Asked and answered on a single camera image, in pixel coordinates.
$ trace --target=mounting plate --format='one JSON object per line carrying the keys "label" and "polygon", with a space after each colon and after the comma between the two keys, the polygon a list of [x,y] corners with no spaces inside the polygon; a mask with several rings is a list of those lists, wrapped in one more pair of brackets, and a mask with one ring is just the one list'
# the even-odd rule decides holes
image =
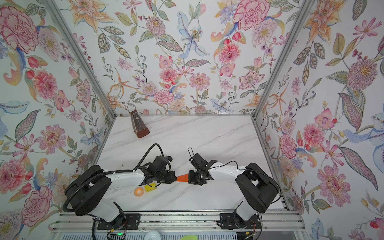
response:
{"label": "mounting plate", "polygon": [[[122,229],[137,230],[140,224],[140,214],[125,214],[127,217],[127,228],[123,226]],[[97,225],[97,230],[111,230],[112,226],[107,222],[100,222]]]}

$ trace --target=flower illustration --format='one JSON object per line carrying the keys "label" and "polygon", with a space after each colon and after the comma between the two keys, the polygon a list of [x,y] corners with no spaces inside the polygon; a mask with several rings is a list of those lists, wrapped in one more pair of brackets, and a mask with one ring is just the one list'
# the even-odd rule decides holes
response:
{"label": "flower illustration", "polygon": [[177,99],[177,100],[172,101],[172,102],[169,104],[169,109],[171,109],[172,111],[178,112],[178,111],[180,111],[184,106],[185,106],[185,101],[182,100],[182,99]]}
{"label": "flower illustration", "polygon": [[157,87],[152,81],[149,81],[149,83],[146,83],[143,85],[143,93],[144,94],[146,94],[148,96],[152,96],[156,92],[157,92]]}
{"label": "flower illustration", "polygon": [[240,51],[241,50],[239,50],[239,46],[237,44],[227,44],[223,47],[223,49],[221,49],[219,60],[224,64],[232,63],[240,56]]}
{"label": "flower illustration", "polygon": [[339,11],[344,7],[344,0],[318,0],[317,9],[311,13],[311,18],[306,22],[303,28],[310,28],[311,42],[317,35],[328,44],[331,44],[330,26],[341,22]]}
{"label": "flower illustration", "polygon": [[159,63],[159,67],[160,68],[169,68],[169,67],[172,66],[172,63],[173,63],[173,60],[172,60],[171,57],[166,57],[166,56],[163,56],[163,55],[160,56],[159,61],[160,61],[160,63]]}
{"label": "flower illustration", "polygon": [[171,83],[177,78],[177,72],[173,68],[164,68],[160,73],[160,78],[164,82]]}
{"label": "flower illustration", "polygon": [[77,95],[76,99],[80,102],[84,103],[85,107],[89,106],[89,102],[91,101],[91,88],[89,86],[89,82],[87,79],[83,83],[76,84]]}
{"label": "flower illustration", "polygon": [[209,82],[210,78],[205,74],[205,73],[197,73],[194,74],[192,73],[192,77],[189,78],[189,85],[191,87],[196,87],[197,89],[199,89],[200,91],[202,91],[203,89],[206,89],[207,86],[209,86],[211,83]]}
{"label": "flower illustration", "polygon": [[23,159],[11,159],[3,162],[0,167],[0,192],[6,194],[7,191],[15,191],[25,178],[26,168]]}
{"label": "flower illustration", "polygon": [[69,11],[73,12],[73,23],[76,26],[78,23],[86,22],[93,28],[95,33],[98,32],[99,22],[111,23],[115,22],[104,9],[108,4],[99,0],[68,0],[71,4]]}
{"label": "flower illustration", "polygon": [[65,175],[61,175],[55,182],[55,186],[53,187],[53,201],[57,205],[61,205],[65,202],[65,200],[67,200],[64,190],[68,187],[69,184],[70,180]]}
{"label": "flower illustration", "polygon": [[160,104],[167,104],[173,101],[173,93],[168,90],[160,90],[153,95],[153,100]]}
{"label": "flower illustration", "polygon": [[38,137],[37,142],[40,142],[40,148],[46,150],[46,154],[55,153],[55,148],[61,148],[65,146],[66,136],[63,135],[65,130],[60,128],[58,124],[51,126],[46,126],[46,131],[42,130],[41,134],[44,137]]}
{"label": "flower illustration", "polygon": [[322,144],[320,145],[323,151],[326,153],[325,158],[329,158],[331,156],[331,160],[334,165],[337,165],[336,163],[338,163],[340,164],[340,166],[343,166],[344,163],[340,159],[338,159],[338,157],[342,157],[343,154],[335,152],[337,148],[339,148],[339,146],[335,144],[331,148],[331,142],[328,140],[326,142],[327,142],[327,147],[324,147]]}
{"label": "flower illustration", "polygon": [[227,63],[225,64],[221,69],[220,69],[220,75],[224,75],[226,77],[230,77],[232,75],[233,70],[235,69],[235,64],[234,63]]}
{"label": "flower illustration", "polygon": [[260,95],[254,94],[252,99],[248,100],[250,103],[245,105],[246,107],[257,107],[259,104]]}
{"label": "flower illustration", "polygon": [[257,74],[253,71],[249,71],[245,76],[239,77],[240,89],[251,88],[258,82],[264,79],[265,74]]}
{"label": "flower illustration", "polygon": [[369,22],[367,26],[367,21],[363,20],[362,27],[359,25],[356,25],[355,30],[358,31],[357,33],[353,33],[353,35],[361,35],[360,39],[363,39],[365,35],[367,36],[377,36],[377,33],[375,31],[372,31],[373,29],[377,28],[378,26],[381,26],[381,22],[378,22],[374,26],[372,26],[376,21],[376,18],[372,18],[372,20]]}
{"label": "flower illustration", "polygon": [[52,99],[56,94],[57,82],[52,73],[38,71],[33,78],[33,84],[37,93],[44,99]]}
{"label": "flower illustration", "polygon": [[290,117],[286,117],[281,122],[281,130],[286,135],[292,135],[292,132],[295,129],[295,126],[296,126],[296,120],[293,120]]}
{"label": "flower illustration", "polygon": [[136,6],[139,5],[141,2],[136,0],[126,0],[127,2],[123,2],[124,5],[127,6],[127,9],[133,6],[134,9],[136,9]]}
{"label": "flower illustration", "polygon": [[19,149],[22,149],[22,150],[14,152],[13,156],[15,157],[15,156],[17,156],[19,154],[22,154],[22,159],[24,159],[27,156],[28,152],[33,152],[33,149],[31,149],[31,147],[36,142],[36,139],[33,140],[34,137],[35,137],[34,134],[31,134],[29,136],[29,140],[27,140],[26,136],[24,136],[23,137],[24,145],[22,145],[21,143],[16,143],[15,147],[17,147]]}
{"label": "flower illustration", "polygon": [[282,153],[284,153],[285,156],[289,159],[296,157],[297,145],[295,143],[295,140],[293,138],[291,138],[291,136],[289,136],[288,134],[284,134],[280,140],[281,140]]}
{"label": "flower illustration", "polygon": [[185,52],[183,54],[180,54],[179,58],[187,58],[189,56],[190,50],[195,50],[195,52],[199,56],[209,55],[209,53],[207,53],[202,46],[199,46],[196,43],[199,41],[201,35],[203,34],[203,30],[201,29],[201,26],[198,26],[197,29],[193,28],[190,31],[191,33],[189,34],[189,31],[188,31],[189,20],[187,16],[182,12],[178,12],[177,17],[179,19],[177,29],[179,30],[179,33],[181,33],[181,41],[187,44],[187,48]]}
{"label": "flower illustration", "polygon": [[70,118],[74,122],[76,122],[77,120],[81,120],[82,114],[83,112],[80,110],[70,110]]}
{"label": "flower illustration", "polygon": [[11,48],[18,47],[27,54],[38,44],[38,32],[32,19],[14,7],[0,8],[0,34]]}
{"label": "flower illustration", "polygon": [[324,167],[324,172],[318,170],[317,178],[321,180],[320,195],[328,197],[330,203],[333,203],[334,198],[335,204],[342,207],[345,202],[351,203],[351,196],[347,193],[351,190],[351,185],[344,182],[346,178],[344,174],[338,175],[338,173],[339,168],[336,165],[333,168],[327,165]]}
{"label": "flower illustration", "polygon": [[22,210],[23,224],[29,227],[35,225],[50,209],[51,200],[52,191],[46,186],[41,186],[39,191],[32,191]]}
{"label": "flower illustration", "polygon": [[347,75],[348,86],[353,90],[364,90],[370,86],[377,75],[377,63],[366,59],[353,63]]}
{"label": "flower illustration", "polygon": [[187,74],[192,74],[192,72],[194,71],[194,69],[191,69],[191,70],[189,70],[190,69],[190,67],[188,67],[187,69],[185,68],[185,66],[183,66],[182,67],[182,70],[180,69],[180,68],[178,68],[177,70],[178,70],[178,75],[183,75],[184,74],[184,76],[187,76]]}
{"label": "flower illustration", "polygon": [[22,224],[21,209],[0,213],[0,239],[13,239]]}
{"label": "flower illustration", "polygon": [[239,30],[255,28],[264,21],[269,7],[266,0],[242,0],[237,5],[233,22],[238,23]]}
{"label": "flower illustration", "polygon": [[155,35],[156,37],[161,37],[166,33],[166,26],[164,25],[163,20],[159,17],[152,16],[147,20],[146,27],[148,31]]}
{"label": "flower illustration", "polygon": [[304,127],[304,139],[311,147],[318,147],[324,141],[324,132],[316,123],[307,124]]}
{"label": "flower illustration", "polygon": [[257,25],[257,27],[252,30],[253,46],[256,47],[257,45],[265,43],[271,39],[275,33],[276,28],[277,23],[270,18]]}
{"label": "flower illustration", "polygon": [[39,30],[39,47],[52,60],[57,61],[60,54],[60,46],[53,32],[48,28],[40,28]]}

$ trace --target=pink peony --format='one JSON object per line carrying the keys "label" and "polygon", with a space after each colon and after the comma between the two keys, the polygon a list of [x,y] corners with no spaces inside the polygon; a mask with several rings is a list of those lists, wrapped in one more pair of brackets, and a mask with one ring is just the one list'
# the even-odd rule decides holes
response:
{"label": "pink peony", "polygon": [[32,19],[14,7],[0,8],[0,34],[7,44],[23,52],[34,51],[38,44],[38,32]]}
{"label": "pink peony", "polygon": [[220,54],[219,54],[219,60],[220,62],[226,64],[226,63],[232,63],[234,62],[238,57],[240,56],[240,50],[239,46],[230,43],[227,44],[221,49]]}
{"label": "pink peony", "polygon": [[160,68],[169,68],[172,66],[172,63],[173,63],[172,58],[169,58],[163,55],[160,56],[160,63],[159,63]]}
{"label": "pink peony", "polygon": [[316,123],[307,124],[304,127],[304,139],[311,147],[320,146],[324,141],[324,132]]}
{"label": "pink peony", "polygon": [[70,103],[68,99],[65,97],[65,93],[62,90],[59,90],[59,92],[55,96],[55,105],[58,110],[63,112],[63,109],[70,106]]}
{"label": "pink peony", "polygon": [[254,28],[264,21],[269,7],[266,0],[242,0],[237,5],[233,22],[238,23],[239,30]]}
{"label": "pink peony", "polygon": [[353,63],[349,69],[348,86],[353,90],[364,90],[370,86],[377,75],[377,63],[366,59]]}
{"label": "pink peony", "polygon": [[339,173],[339,168],[334,165],[324,167],[324,172],[319,169],[317,178],[321,180],[320,195],[328,197],[328,201],[333,203],[333,198],[337,206],[342,207],[345,202],[351,203],[351,196],[347,193],[351,190],[351,185],[344,182],[345,175]]}
{"label": "pink peony", "polygon": [[76,89],[78,92],[76,99],[83,102],[85,107],[88,107],[91,101],[91,88],[88,80],[85,79],[84,83],[78,83]]}
{"label": "pink peony", "polygon": [[47,71],[38,71],[33,79],[34,88],[37,93],[44,99],[52,99],[55,96],[57,90],[56,78],[52,73]]}
{"label": "pink peony", "polygon": [[192,77],[189,78],[189,85],[193,88],[196,87],[198,90],[202,91],[211,84],[209,80],[210,78],[205,75],[205,73],[202,73],[201,75],[200,73],[197,73],[197,75],[192,73]]}
{"label": "pink peony", "polygon": [[335,123],[332,120],[333,115],[329,108],[325,109],[322,113],[320,113],[319,115],[317,115],[317,117],[314,118],[314,122],[319,124],[319,126],[323,129],[333,128],[335,126]]}
{"label": "pink peony", "polygon": [[220,75],[230,77],[232,75],[233,70],[235,69],[235,66],[236,65],[234,63],[231,63],[231,64],[227,63],[220,69],[220,73],[221,73]]}
{"label": "pink peony", "polygon": [[46,126],[46,132],[43,130],[41,134],[44,137],[38,137],[37,142],[40,142],[40,148],[42,150],[47,149],[46,154],[53,154],[55,148],[61,148],[65,146],[66,136],[63,135],[65,130],[60,128],[58,124],[51,126]]}
{"label": "pink peony", "polygon": [[173,101],[173,93],[170,93],[168,90],[160,90],[153,95],[153,100],[160,104],[167,104]]}
{"label": "pink peony", "polygon": [[291,138],[291,136],[289,136],[288,134],[284,134],[281,137],[281,151],[285,154],[287,158],[292,159],[296,157],[296,147],[297,145],[295,143],[295,140]]}
{"label": "pink peony", "polygon": [[177,78],[177,72],[173,68],[164,68],[160,73],[160,78],[167,83],[173,82]]}
{"label": "pink peony", "polygon": [[15,191],[25,178],[26,168],[21,160],[11,159],[3,162],[0,167],[0,192],[6,194],[7,191]]}
{"label": "pink peony", "polygon": [[42,219],[51,207],[52,191],[42,186],[39,191],[32,191],[25,201],[22,216],[23,224],[32,227]]}

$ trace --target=pink flower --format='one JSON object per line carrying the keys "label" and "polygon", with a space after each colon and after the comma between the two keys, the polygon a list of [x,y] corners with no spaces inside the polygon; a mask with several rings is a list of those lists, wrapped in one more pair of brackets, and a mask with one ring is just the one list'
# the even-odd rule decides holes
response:
{"label": "pink flower", "polygon": [[88,107],[89,102],[91,101],[91,88],[88,80],[85,79],[84,83],[78,83],[76,89],[78,92],[76,99],[83,102],[85,107]]}
{"label": "pink flower", "polygon": [[164,68],[160,73],[160,78],[167,83],[173,82],[177,78],[177,72],[173,68]]}
{"label": "pink flower", "polygon": [[139,5],[141,2],[136,2],[136,0],[126,0],[127,2],[124,2],[123,4],[127,6],[127,9],[133,6],[134,9],[136,9],[136,5]]}
{"label": "pink flower", "polygon": [[258,82],[264,79],[265,74],[259,74],[249,71],[245,76],[239,77],[240,89],[251,88],[256,85]]}
{"label": "pink flower", "polygon": [[333,145],[333,147],[331,148],[331,142],[330,141],[326,141],[327,142],[327,147],[324,147],[322,144],[320,145],[321,148],[323,149],[323,151],[326,153],[325,155],[325,158],[329,158],[329,156],[331,156],[331,160],[333,162],[334,165],[337,165],[336,163],[340,164],[340,166],[343,166],[344,163],[338,159],[337,157],[342,157],[343,154],[341,153],[335,153],[335,151],[337,150],[337,148],[339,148],[339,146],[337,144]]}
{"label": "pink flower", "polygon": [[168,90],[160,90],[153,95],[153,100],[160,104],[167,104],[173,101],[173,93],[170,93]]}
{"label": "pink flower", "polygon": [[370,86],[377,75],[377,63],[372,59],[357,61],[348,72],[348,86],[353,90],[364,90]]}
{"label": "pink flower", "polygon": [[146,27],[148,28],[148,31],[150,31],[150,33],[156,37],[161,37],[166,33],[166,26],[164,25],[163,20],[161,20],[159,17],[150,17],[147,20]]}
{"label": "pink flower", "polygon": [[179,72],[178,75],[183,75],[183,74],[184,74],[184,76],[187,76],[187,74],[191,74],[191,73],[194,71],[194,69],[189,70],[190,67],[188,67],[187,69],[185,69],[185,67],[183,66],[182,69],[183,69],[183,70],[181,70],[180,68],[177,69],[178,72]]}
{"label": "pink flower", "polygon": [[160,63],[159,63],[160,68],[169,68],[172,66],[172,63],[173,63],[172,58],[168,58],[168,57],[163,56],[163,55],[160,56]]}
{"label": "pink flower", "polygon": [[22,216],[23,224],[32,227],[42,219],[51,207],[52,191],[42,186],[39,191],[32,191],[25,201]]}
{"label": "pink flower", "polygon": [[83,114],[80,110],[70,110],[70,118],[72,121],[76,122],[81,119],[81,115]]}
{"label": "pink flower", "polygon": [[339,168],[336,165],[333,168],[327,165],[324,167],[324,172],[318,170],[317,178],[321,180],[320,195],[328,197],[330,203],[333,203],[334,198],[335,204],[342,207],[345,202],[351,203],[351,196],[347,193],[351,190],[351,185],[344,182],[346,178],[344,174],[338,175],[338,173]]}
{"label": "pink flower", "polygon": [[288,134],[284,134],[281,137],[281,151],[285,154],[287,158],[292,159],[296,157],[296,147],[297,145],[295,143],[295,140],[291,138],[291,136],[289,136]]}
{"label": "pink flower", "polygon": [[33,79],[34,88],[44,99],[52,99],[57,90],[56,78],[47,71],[38,71]]}
{"label": "pink flower", "polygon": [[367,26],[367,21],[363,20],[362,27],[356,25],[355,30],[358,31],[358,32],[357,33],[353,33],[353,35],[360,35],[360,34],[362,34],[360,39],[363,39],[365,37],[365,34],[368,35],[368,36],[377,36],[377,33],[375,31],[372,31],[372,30],[374,30],[378,26],[381,26],[381,22],[378,22],[377,24],[372,26],[375,23],[375,21],[376,21],[376,18],[372,18],[372,20],[369,22],[369,24]]}
{"label": "pink flower", "polygon": [[63,109],[70,106],[68,99],[65,97],[65,93],[62,90],[59,90],[55,96],[55,105],[58,110],[63,112]]}
{"label": "pink flower", "polygon": [[275,33],[277,23],[272,19],[268,19],[260,23],[256,28],[252,30],[252,44],[254,47],[265,43]]}
{"label": "pink flower", "polygon": [[205,73],[202,73],[200,75],[200,73],[197,73],[194,74],[192,73],[192,77],[189,78],[189,85],[191,87],[196,87],[197,89],[199,89],[200,91],[202,91],[203,89],[206,89],[207,86],[209,86],[211,83],[209,82],[210,78],[205,75]]}
{"label": "pink flower", "polygon": [[66,136],[63,135],[65,130],[60,128],[58,124],[51,126],[46,126],[46,132],[43,130],[41,134],[44,137],[38,137],[37,142],[40,142],[40,149],[46,150],[46,154],[53,154],[55,148],[61,148],[65,146]]}
{"label": "pink flower", "polygon": [[235,69],[235,64],[225,64],[221,69],[220,73],[222,73],[224,76],[230,77],[232,75],[233,70]]}
{"label": "pink flower", "polygon": [[226,64],[226,63],[232,63],[234,62],[238,57],[240,56],[240,50],[239,46],[230,43],[227,44],[221,49],[220,54],[219,54],[219,60],[220,62]]}
{"label": "pink flower", "polygon": [[24,143],[24,145],[22,145],[21,143],[16,143],[16,144],[15,144],[15,147],[17,147],[17,148],[19,148],[19,149],[22,149],[22,150],[17,151],[17,152],[14,152],[14,153],[13,153],[13,156],[16,157],[16,156],[19,155],[19,154],[23,154],[23,155],[22,155],[22,159],[24,159],[24,158],[27,156],[28,152],[33,152],[33,149],[31,149],[31,146],[32,146],[33,144],[35,144],[35,142],[36,142],[36,139],[33,140],[34,137],[35,137],[34,134],[31,134],[31,135],[29,136],[29,140],[27,140],[26,136],[24,136],[24,137],[23,137],[23,143]]}
{"label": "pink flower", "polygon": [[0,8],[0,34],[7,44],[23,52],[34,51],[38,44],[38,32],[31,18],[14,7]]}
{"label": "pink flower", "polygon": [[85,43],[83,42],[84,40],[83,36],[77,37],[77,33],[73,33],[73,37],[76,39],[77,43]]}
{"label": "pink flower", "polygon": [[254,28],[264,21],[269,7],[266,0],[242,0],[237,5],[233,22],[238,23],[239,29]]}
{"label": "pink flower", "polygon": [[314,118],[314,122],[319,124],[323,129],[330,129],[335,126],[335,123],[332,121],[333,115],[329,108],[325,109],[321,114],[317,115]]}
{"label": "pink flower", "polygon": [[15,191],[25,178],[26,168],[23,159],[11,159],[3,162],[0,167],[0,192],[6,194],[7,191]]}
{"label": "pink flower", "polygon": [[131,63],[127,63],[127,61],[122,58],[118,59],[118,65],[121,67],[121,69],[125,68],[125,70],[131,70],[131,68],[133,68]]}
{"label": "pink flower", "polygon": [[320,146],[324,141],[324,132],[316,123],[307,124],[304,127],[304,139],[311,147]]}

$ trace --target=orange object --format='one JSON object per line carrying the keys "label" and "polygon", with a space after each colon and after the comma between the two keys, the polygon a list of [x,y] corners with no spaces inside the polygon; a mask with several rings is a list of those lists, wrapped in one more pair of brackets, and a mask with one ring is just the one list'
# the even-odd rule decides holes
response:
{"label": "orange object", "polygon": [[188,174],[178,176],[176,181],[177,182],[188,182]]}
{"label": "orange object", "polygon": [[134,191],[135,196],[141,197],[144,194],[144,189],[142,187],[137,187]]}

